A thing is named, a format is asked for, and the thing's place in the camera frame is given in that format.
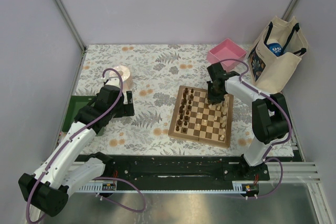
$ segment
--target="robotic arm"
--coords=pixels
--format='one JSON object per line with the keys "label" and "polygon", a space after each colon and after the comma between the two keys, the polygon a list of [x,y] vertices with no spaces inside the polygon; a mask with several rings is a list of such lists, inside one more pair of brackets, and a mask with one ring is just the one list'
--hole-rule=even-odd
{"label": "robotic arm", "polygon": [[243,155],[245,170],[263,163],[270,147],[288,137],[288,123],[283,113],[268,99],[260,95],[262,92],[277,102],[289,118],[285,97],[281,93],[270,94],[253,86],[255,92],[242,84],[239,74],[226,72],[221,63],[212,64],[207,68],[208,102],[217,104],[224,100],[225,94],[232,94],[252,108],[252,130],[255,135],[249,149]]}
{"label": "robotic arm", "polygon": [[119,79],[113,78],[105,84],[96,98],[79,110],[68,134],[51,156],[32,175],[24,173],[19,179],[21,192],[27,201],[37,178],[45,173],[36,187],[31,204],[52,217],[60,213],[68,198],[87,182],[99,176],[113,175],[113,158],[100,152],[90,155],[85,164],[67,175],[83,148],[112,118],[134,115],[132,92],[127,91],[127,104],[124,104],[122,95],[108,114],[71,139],[74,133],[100,117],[116,101],[120,93]]}

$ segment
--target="paper towel roll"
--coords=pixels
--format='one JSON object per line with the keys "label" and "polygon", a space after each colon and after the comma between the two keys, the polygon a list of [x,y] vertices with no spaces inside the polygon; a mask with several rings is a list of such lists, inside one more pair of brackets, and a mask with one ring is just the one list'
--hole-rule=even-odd
{"label": "paper towel roll", "polygon": [[[121,75],[123,91],[131,90],[133,86],[133,79],[130,69],[125,66],[117,66],[114,67],[114,69]],[[110,71],[110,77],[117,77],[117,74],[113,71]]]}

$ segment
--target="canvas tote bag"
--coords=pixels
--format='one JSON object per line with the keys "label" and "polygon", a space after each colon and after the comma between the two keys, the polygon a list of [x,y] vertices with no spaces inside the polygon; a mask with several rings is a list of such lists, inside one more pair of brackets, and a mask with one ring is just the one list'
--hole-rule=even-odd
{"label": "canvas tote bag", "polygon": [[[279,57],[267,46],[268,41],[274,40],[282,47]],[[290,22],[274,17],[248,52],[251,83],[272,94],[280,92],[307,49],[307,40],[295,17]]]}

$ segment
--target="printed graphic on bag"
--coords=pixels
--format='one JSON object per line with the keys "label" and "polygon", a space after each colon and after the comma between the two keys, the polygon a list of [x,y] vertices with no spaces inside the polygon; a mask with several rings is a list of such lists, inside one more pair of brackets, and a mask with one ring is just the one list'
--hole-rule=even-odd
{"label": "printed graphic on bag", "polygon": [[259,56],[256,53],[256,47],[251,51],[250,55],[250,64],[252,67],[252,73],[254,76],[254,81],[257,81],[265,69],[265,63],[262,59],[259,58]]}

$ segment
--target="black bag strap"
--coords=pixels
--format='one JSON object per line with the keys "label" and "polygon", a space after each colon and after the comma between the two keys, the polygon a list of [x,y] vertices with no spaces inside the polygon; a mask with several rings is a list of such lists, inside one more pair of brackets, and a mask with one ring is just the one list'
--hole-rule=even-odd
{"label": "black bag strap", "polygon": [[304,47],[302,47],[299,51],[296,51],[296,52],[294,52],[293,54],[294,54],[294,55],[297,55],[298,53],[300,53],[299,56],[301,56],[301,55],[305,54],[306,52],[307,52],[307,49],[304,48]]}
{"label": "black bag strap", "polygon": [[296,23],[296,24],[293,26],[293,29],[292,29],[292,31],[290,32],[290,35],[288,36],[287,41],[286,41],[284,47],[282,48],[280,55],[283,55],[283,54],[284,54],[283,52],[285,51],[285,49],[286,49],[286,47],[288,46],[290,40],[292,39],[294,32],[295,32],[295,31],[298,32],[299,30],[300,30],[299,23]]}
{"label": "black bag strap", "polygon": [[264,44],[266,46],[267,46],[267,41],[269,39],[269,36],[271,35],[272,29],[273,29],[273,22],[270,22],[269,25],[268,25],[268,31],[267,31],[267,34],[266,34],[266,37],[265,37],[265,40],[264,40]]}

